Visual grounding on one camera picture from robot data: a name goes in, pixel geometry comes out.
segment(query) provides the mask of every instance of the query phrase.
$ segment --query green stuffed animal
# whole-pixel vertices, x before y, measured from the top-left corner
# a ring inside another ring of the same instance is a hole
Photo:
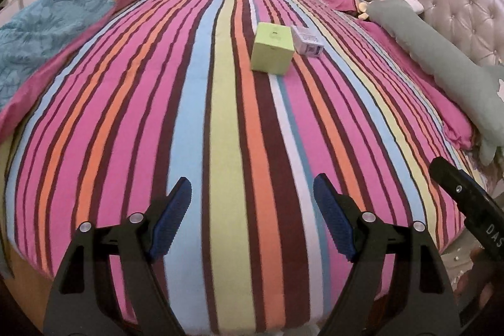
[[[404,0],[375,0],[366,13],[471,119],[482,136],[479,158],[488,166],[504,146],[504,66],[477,66]]]

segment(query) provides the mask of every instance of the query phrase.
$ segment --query white box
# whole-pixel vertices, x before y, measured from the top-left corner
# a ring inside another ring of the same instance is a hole
[[[300,55],[319,56],[324,51],[324,44],[317,33],[302,26],[291,26],[294,47]]]

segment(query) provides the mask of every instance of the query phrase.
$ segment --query blue gripper pad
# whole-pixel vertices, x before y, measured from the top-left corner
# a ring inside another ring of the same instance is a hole
[[[149,256],[152,260],[166,255],[191,204],[192,188],[189,180],[184,180],[173,199],[168,203],[152,232],[152,246]]]
[[[357,255],[352,225],[321,175],[313,180],[313,195],[338,252],[352,262]]]

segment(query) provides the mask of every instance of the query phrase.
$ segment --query blanket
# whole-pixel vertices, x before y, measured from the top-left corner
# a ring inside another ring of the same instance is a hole
[[[37,0],[0,27],[0,175],[13,131],[69,57],[134,0]],[[0,192],[5,186],[0,178]],[[0,207],[0,229],[6,233]],[[0,241],[0,272],[9,275]]]
[[[253,72],[258,22],[309,27],[324,52],[295,54],[285,76]],[[190,334],[329,314],[351,265],[314,202],[318,173],[388,223],[425,222],[439,249],[463,218],[430,161],[443,156],[486,188],[414,80],[319,0],[138,0],[37,97],[2,147],[9,243],[53,277],[81,222],[115,225],[187,177],[191,206],[154,270]],[[115,263],[113,275],[134,320]]]

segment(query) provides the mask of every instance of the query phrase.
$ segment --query metal screw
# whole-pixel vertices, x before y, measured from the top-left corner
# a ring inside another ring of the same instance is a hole
[[[134,213],[129,216],[129,222],[132,224],[138,224],[139,222],[142,222],[144,219],[144,215],[142,213]]]
[[[415,222],[413,223],[413,228],[414,228],[416,231],[418,231],[418,232],[423,232],[423,231],[425,231],[425,225],[424,225],[422,222],[420,222],[420,221],[415,221]]]
[[[372,223],[376,221],[376,215],[373,213],[364,213],[362,214],[362,219],[366,222]]]
[[[90,222],[83,222],[80,226],[79,226],[79,230],[81,232],[88,232],[90,229],[91,229],[92,225]]]

